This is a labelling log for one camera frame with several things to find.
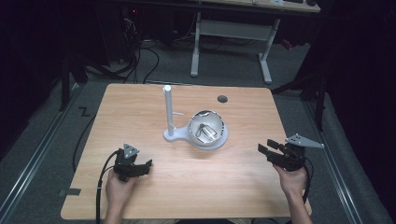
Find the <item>human hand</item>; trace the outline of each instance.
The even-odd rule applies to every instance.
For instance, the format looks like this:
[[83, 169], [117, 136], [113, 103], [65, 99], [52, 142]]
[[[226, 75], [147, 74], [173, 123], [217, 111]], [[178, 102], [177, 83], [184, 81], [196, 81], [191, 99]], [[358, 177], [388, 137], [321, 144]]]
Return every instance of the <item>human hand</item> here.
[[286, 171], [277, 165], [274, 168], [279, 173], [280, 187], [286, 195], [299, 195], [303, 196], [304, 185], [307, 178], [304, 167], [296, 171]]
[[134, 188], [137, 178], [129, 178], [127, 182], [119, 180], [119, 176], [111, 169], [108, 172], [106, 195], [108, 208], [105, 223], [120, 223], [122, 212]]

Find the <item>gray carpet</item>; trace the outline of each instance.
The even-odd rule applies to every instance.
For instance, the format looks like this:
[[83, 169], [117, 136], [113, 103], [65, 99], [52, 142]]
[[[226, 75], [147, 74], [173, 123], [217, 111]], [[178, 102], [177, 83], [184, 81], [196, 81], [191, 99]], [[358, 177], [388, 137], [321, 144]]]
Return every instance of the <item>gray carpet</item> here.
[[[282, 46], [274, 45], [268, 58], [268, 64], [273, 76], [271, 86], [263, 83], [260, 65], [255, 54], [244, 52], [229, 52], [233, 45], [221, 45], [216, 50], [203, 49], [200, 61], [200, 74], [190, 77], [191, 46], [174, 46], [169, 48], [161, 44], [153, 50], [160, 56], [160, 63], [148, 78], [148, 83], [171, 82], [195, 85], [242, 86], [276, 88], [292, 81], [309, 46], [298, 46], [286, 50]], [[141, 60], [137, 67], [137, 80], [142, 82], [156, 63], [156, 56], [148, 51], [141, 51]], [[77, 88], [80, 94], [70, 105], [58, 131], [49, 143], [49, 150], [34, 178], [21, 196], [19, 203], [13, 209], [8, 223], [93, 223], [90, 221], [62, 220], [60, 213], [64, 197], [59, 196], [62, 189], [68, 189], [73, 178], [72, 157], [84, 128], [96, 113], [106, 86], [119, 82], [105, 77], [90, 76], [85, 86]], [[4, 202], [8, 193], [18, 180], [23, 168], [34, 155], [40, 141], [52, 121], [59, 116], [60, 85], [52, 91], [50, 98], [31, 117], [28, 127], [24, 130], [19, 141], [0, 163], [0, 201]], [[337, 168], [350, 189], [353, 202], [359, 211], [361, 220], [357, 223], [392, 223], [387, 211], [377, 199], [370, 181], [361, 169], [353, 154], [350, 144], [346, 140], [341, 125], [332, 109], [329, 97], [326, 98], [326, 110], [323, 117], [324, 132], [318, 133], [312, 122], [312, 116], [307, 108], [311, 103], [303, 103], [298, 92], [287, 91], [275, 95], [282, 123], [287, 135], [299, 133], [315, 141], [324, 137], [330, 149]], [[78, 148], [77, 162], [89, 130], [84, 134]], [[350, 223], [339, 192], [334, 186], [326, 158], [320, 149], [309, 148], [307, 157], [312, 161], [315, 173], [309, 200], [313, 208], [312, 218], [315, 223]], [[276, 218], [279, 223], [289, 220], [287, 217]]]

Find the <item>white vertical post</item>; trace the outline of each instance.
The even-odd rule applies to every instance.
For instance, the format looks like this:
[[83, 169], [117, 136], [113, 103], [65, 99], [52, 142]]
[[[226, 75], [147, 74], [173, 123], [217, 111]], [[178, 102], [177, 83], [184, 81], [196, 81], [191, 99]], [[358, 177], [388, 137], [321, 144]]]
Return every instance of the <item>white vertical post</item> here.
[[168, 134], [169, 134], [169, 136], [173, 136], [175, 126], [173, 125], [172, 88], [171, 88], [171, 86], [166, 85], [163, 88], [163, 92], [165, 93], [166, 117], [168, 120]]

